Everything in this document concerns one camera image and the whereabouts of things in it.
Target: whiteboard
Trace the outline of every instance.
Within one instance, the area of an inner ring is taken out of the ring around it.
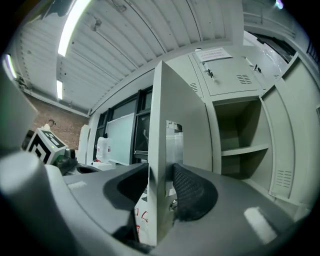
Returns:
[[[130,165],[130,148],[135,113],[122,116],[106,124],[106,133],[111,139],[110,161]]]

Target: brick wall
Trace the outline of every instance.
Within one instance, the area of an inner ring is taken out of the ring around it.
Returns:
[[[38,116],[34,120],[33,126],[30,128],[30,130],[35,131],[36,128],[41,128],[47,124],[49,119],[53,119],[56,122],[56,125],[51,127],[51,131],[60,140],[66,143],[70,149],[77,150],[81,128],[83,125],[88,124],[89,119],[57,106],[48,104],[28,94],[25,94],[25,96],[38,110]]]

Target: ceiling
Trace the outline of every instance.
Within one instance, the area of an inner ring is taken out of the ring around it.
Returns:
[[[241,0],[92,0],[65,57],[58,46],[67,17],[53,13],[18,32],[13,63],[26,91],[87,114],[150,61],[194,43],[232,40],[235,2],[242,6]],[[243,33],[243,18],[239,26]],[[60,101],[57,80],[63,82]]]

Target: ventilation slots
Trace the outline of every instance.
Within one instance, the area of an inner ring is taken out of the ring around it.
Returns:
[[[250,78],[246,74],[238,74],[236,76],[242,85],[252,84]]]
[[[278,186],[289,189],[292,182],[292,172],[287,170],[277,170],[275,183]]]
[[[194,83],[190,83],[189,84],[190,85],[190,87],[192,88],[192,90],[194,91],[194,92],[197,92],[198,91],[198,87],[197,87],[197,84],[194,82]]]

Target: white container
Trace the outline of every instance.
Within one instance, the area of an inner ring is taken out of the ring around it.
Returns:
[[[100,137],[96,144],[96,159],[102,163],[108,163],[111,154],[111,142],[110,138]]]

